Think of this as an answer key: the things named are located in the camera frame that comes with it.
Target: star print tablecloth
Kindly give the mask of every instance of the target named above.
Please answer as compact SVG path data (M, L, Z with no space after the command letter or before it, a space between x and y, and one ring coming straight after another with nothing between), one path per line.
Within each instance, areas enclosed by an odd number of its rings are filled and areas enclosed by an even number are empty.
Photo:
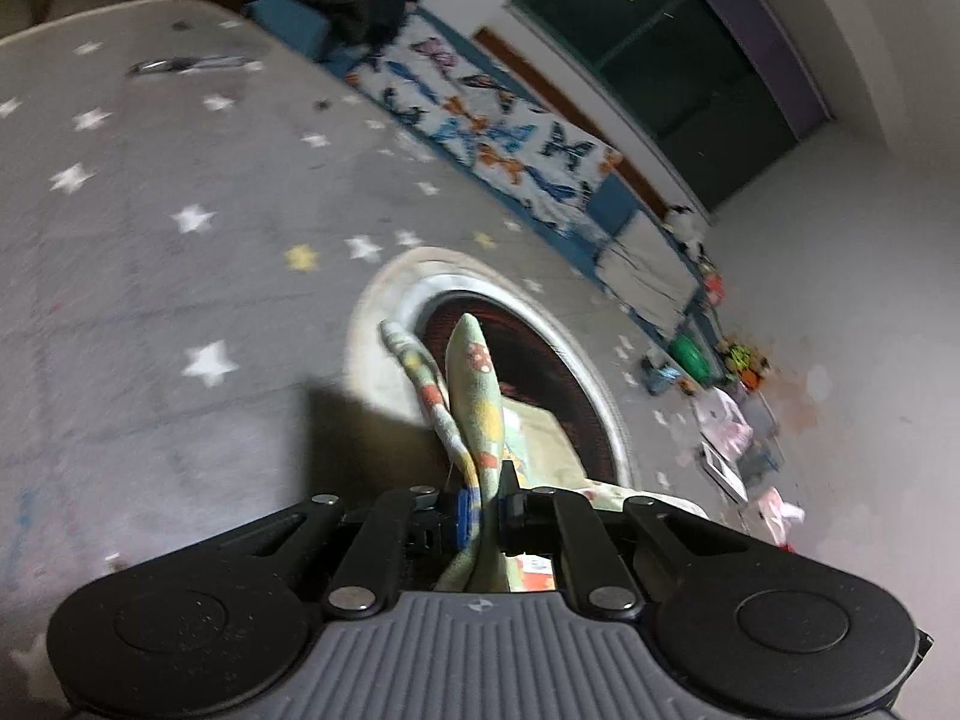
M251 64L127 75L210 55ZM337 386L350 311L408 247L536 293L604 375L644 472L715 508L709 481L676 481L675 443L614 354L645 348L629 319L479 183L403 147L372 103L200 1L0 42L0 716L58 716L29 700L46 695L32 645L109 562L315 491L305 387Z

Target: yellow star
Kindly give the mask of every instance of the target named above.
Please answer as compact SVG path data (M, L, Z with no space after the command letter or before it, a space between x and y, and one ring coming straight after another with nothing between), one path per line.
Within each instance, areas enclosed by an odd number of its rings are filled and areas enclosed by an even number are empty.
M318 268L317 260L320 259L320 255L306 244L288 248L286 257L288 271L300 271L302 274L315 271Z
M496 241L487 233L473 233L473 240L478 242L483 248L496 248Z

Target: gray ribbed panel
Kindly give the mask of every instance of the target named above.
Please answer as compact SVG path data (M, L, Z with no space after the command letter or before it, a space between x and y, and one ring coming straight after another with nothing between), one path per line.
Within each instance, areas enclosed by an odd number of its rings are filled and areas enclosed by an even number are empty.
M390 613L332 623L286 683L218 720L736 717L671 680L633 628L579 617L558 593L410 592Z

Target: round black joint cover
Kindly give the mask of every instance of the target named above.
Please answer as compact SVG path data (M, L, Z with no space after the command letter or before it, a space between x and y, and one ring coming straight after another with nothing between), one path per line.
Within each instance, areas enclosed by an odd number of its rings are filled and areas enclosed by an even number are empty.
M86 709L165 720L220 712L270 688L306 645L301 601L252 563L210 560L182 579L142 568L82 587L50 621L51 664Z
M750 714L856 715L909 674L917 630L875 584L772 547L696 560L656 612L666 661Z

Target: window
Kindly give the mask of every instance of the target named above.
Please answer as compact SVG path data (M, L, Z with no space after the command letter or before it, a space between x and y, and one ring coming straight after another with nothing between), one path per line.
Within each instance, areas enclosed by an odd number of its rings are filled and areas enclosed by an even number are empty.
M705 0L515 0L715 208L796 142Z

